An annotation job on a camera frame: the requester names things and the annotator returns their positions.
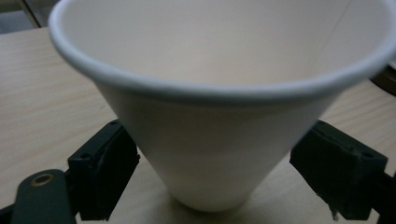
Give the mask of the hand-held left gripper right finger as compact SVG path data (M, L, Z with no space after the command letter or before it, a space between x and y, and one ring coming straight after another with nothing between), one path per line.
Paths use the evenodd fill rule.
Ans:
M333 215L389 218L388 158L320 120L292 149L290 164Z

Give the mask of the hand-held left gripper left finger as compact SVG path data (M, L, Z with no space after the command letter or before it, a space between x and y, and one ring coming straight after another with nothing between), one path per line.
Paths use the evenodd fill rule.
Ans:
M139 160L134 140L116 119L67 159L73 209L82 220L110 219Z

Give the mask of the black wire cup holder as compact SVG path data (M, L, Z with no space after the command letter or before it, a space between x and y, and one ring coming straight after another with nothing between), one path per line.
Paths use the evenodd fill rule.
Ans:
M381 90L396 97L396 69L388 65L383 71L371 78Z

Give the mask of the white paper cup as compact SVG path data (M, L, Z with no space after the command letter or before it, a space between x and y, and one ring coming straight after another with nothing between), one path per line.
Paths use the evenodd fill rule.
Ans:
M179 202L246 200L396 55L396 0L60 0L50 39Z

